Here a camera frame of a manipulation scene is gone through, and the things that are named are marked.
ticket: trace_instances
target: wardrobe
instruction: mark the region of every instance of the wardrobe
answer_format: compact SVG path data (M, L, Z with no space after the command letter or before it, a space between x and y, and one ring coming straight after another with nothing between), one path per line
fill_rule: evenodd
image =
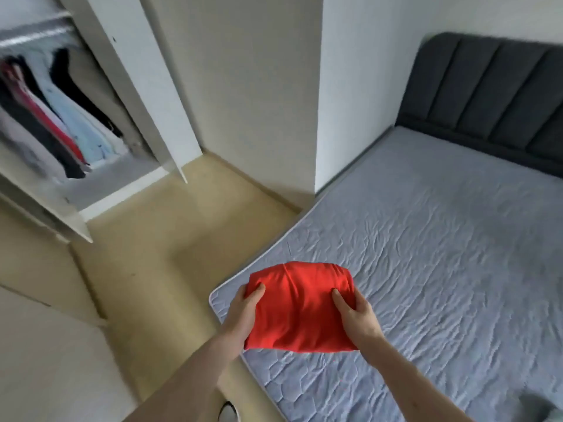
M8 65L13 66L13 76L21 74L21 81L16 77L11 84L29 85L24 67L30 63L37 78L41 75L37 57L45 57L50 76L38 78L40 89L34 92L50 93L42 99L45 103L31 94L33 89L26 87L27 94L50 108L58 101L51 99L45 83L55 84L54 91L62 89L75 97L68 102L74 109L100 130L111 132L105 141L111 145L101 160L91 162L82 158L82 152L89 154L80 151L83 142L78 140L80 148L71 154L75 160L70 164L76 162L84 173L69 173L65 166L65 174L53 178L36 168L33 157L32 161L25 157L13 140L0 139L1 199L63 240L73 231L92 241L88 220L168 173L186 181L181 167L200 156L201 149L139 0L5 0L4 6L8 6L0 13L4 81ZM77 96L74 88L80 88ZM46 121L60 123L72 132L69 135L83 139L75 132L81 128L71 127L74 118L67 121L58 105L53 113ZM11 117L3 121L2 115L6 114L0 110L4 135L13 127L31 129L32 120L25 115L18 118L23 124L15 126Z

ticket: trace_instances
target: light blue shirt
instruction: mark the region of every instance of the light blue shirt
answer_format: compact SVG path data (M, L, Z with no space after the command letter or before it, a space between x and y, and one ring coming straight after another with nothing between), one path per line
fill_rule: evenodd
M86 162L92 164L114 155L115 152L105 136L93 127L81 113L77 112L71 105L68 96L53 84L49 76L45 54L31 50L24 54L24 58L37 81L39 89L45 95L49 105L67 125Z

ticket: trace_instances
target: person's right arm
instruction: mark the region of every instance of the person's right arm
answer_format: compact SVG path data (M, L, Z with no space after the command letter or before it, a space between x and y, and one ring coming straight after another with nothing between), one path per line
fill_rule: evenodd
M381 373L407 422L472 422L385 339L372 306L357 289L355 311L336 289L332 298L346 334L365 360Z

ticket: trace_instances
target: gray mattress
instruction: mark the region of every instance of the gray mattress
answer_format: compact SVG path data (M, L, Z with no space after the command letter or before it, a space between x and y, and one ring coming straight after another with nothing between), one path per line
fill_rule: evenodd
M563 181L397 127L287 234L219 286L287 261L352 273L390 342L478 421L563 408ZM289 421L402 420L358 352L248 350Z

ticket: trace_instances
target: forearm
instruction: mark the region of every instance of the forearm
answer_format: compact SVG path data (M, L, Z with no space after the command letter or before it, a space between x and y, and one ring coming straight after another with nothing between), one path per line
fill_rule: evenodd
M385 339L366 348L364 357L383 376L407 422L471 421Z
M226 338L214 336L150 396L125 422L195 421L232 359L225 351Z

